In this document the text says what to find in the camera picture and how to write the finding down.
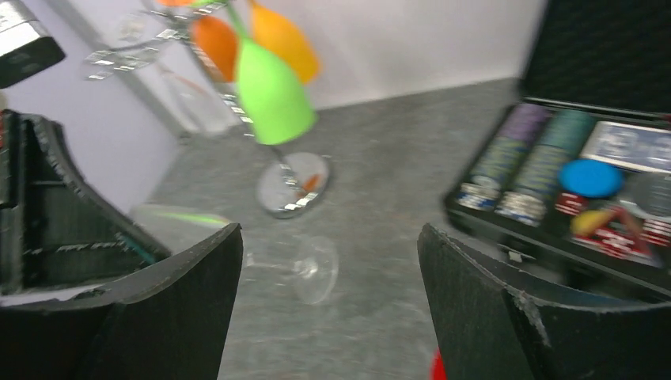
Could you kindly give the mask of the red wine glass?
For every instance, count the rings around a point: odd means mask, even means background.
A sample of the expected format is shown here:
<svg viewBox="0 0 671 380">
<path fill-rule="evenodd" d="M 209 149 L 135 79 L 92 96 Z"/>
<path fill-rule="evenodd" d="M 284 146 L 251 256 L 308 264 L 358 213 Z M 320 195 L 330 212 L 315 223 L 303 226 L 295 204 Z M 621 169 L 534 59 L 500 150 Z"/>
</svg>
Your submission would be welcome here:
<svg viewBox="0 0 671 380">
<path fill-rule="evenodd" d="M 437 349 L 434 353 L 434 357 L 430 369 L 430 380 L 447 380 L 445 373 L 444 363 L 442 360 L 441 352 Z"/>
</svg>

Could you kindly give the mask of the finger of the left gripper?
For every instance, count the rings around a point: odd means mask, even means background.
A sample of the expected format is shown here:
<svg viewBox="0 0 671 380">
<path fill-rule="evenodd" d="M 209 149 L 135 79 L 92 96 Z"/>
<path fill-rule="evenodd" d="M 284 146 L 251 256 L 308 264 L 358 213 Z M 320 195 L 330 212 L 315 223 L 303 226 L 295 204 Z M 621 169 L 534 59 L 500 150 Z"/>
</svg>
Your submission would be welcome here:
<svg viewBox="0 0 671 380">
<path fill-rule="evenodd" d="M 2 112 L 3 294 L 125 276 L 169 256 L 88 183 L 59 123 Z"/>
</svg>

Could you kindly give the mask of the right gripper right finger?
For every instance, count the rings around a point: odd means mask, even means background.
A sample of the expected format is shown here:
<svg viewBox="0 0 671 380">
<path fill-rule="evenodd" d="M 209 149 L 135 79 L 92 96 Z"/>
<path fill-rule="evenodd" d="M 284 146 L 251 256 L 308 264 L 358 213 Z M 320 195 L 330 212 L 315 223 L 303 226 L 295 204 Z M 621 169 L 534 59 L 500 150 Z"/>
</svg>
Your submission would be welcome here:
<svg viewBox="0 0 671 380">
<path fill-rule="evenodd" d="M 670 304 L 578 291 L 426 224 L 419 266 L 450 379 L 667 379 Z"/>
</svg>

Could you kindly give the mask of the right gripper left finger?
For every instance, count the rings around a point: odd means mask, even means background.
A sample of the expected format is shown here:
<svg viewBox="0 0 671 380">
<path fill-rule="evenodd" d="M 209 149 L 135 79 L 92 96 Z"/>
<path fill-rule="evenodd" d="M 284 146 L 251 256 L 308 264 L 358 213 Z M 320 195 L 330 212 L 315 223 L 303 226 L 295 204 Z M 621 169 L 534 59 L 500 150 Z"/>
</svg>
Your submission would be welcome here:
<svg viewBox="0 0 671 380">
<path fill-rule="evenodd" d="M 243 259 L 236 223 L 66 300 L 1 310 L 4 379 L 215 379 Z"/>
</svg>

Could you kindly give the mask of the clear wine glass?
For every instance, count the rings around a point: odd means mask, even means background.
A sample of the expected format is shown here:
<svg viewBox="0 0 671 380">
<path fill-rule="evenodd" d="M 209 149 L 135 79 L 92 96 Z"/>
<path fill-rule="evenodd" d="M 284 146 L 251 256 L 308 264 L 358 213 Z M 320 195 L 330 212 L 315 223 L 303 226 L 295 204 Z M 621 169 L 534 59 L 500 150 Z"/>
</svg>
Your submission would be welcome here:
<svg viewBox="0 0 671 380">
<path fill-rule="evenodd" d="M 149 40 L 141 41 L 140 36 L 145 32 L 147 16 L 150 14 L 163 24 L 164 30 Z M 129 15 L 120 24 L 120 39 L 130 44 L 115 48 L 114 51 L 119 55 L 126 54 L 129 64 L 154 65 L 169 89 L 175 105 L 198 130 L 198 133 L 207 138 L 216 138 L 225 135 L 231 129 L 226 121 L 223 108 L 227 106 L 233 110 L 237 103 L 236 97 L 231 94 L 231 88 L 227 84 L 224 72 L 203 50 L 203 46 L 196 43 L 196 28 L 207 21 L 218 23 L 219 19 L 213 17 L 204 8 L 188 15 L 171 13 L 168 10 L 161 12 L 141 10 Z M 202 86 L 179 75 L 160 62 L 159 55 L 162 47 L 172 41 L 187 48 L 195 65 L 210 83 L 217 97 L 213 97 Z"/>
<path fill-rule="evenodd" d="M 166 245 L 171 254 L 191 248 L 231 223 L 221 215 L 195 208 L 153 203 L 134 207 L 131 218 Z M 331 294 L 339 273 L 339 256 L 332 241 L 311 237 L 301 242 L 290 259 L 244 248 L 242 267 L 271 269 L 294 285 L 304 303 L 313 305 Z"/>
</svg>

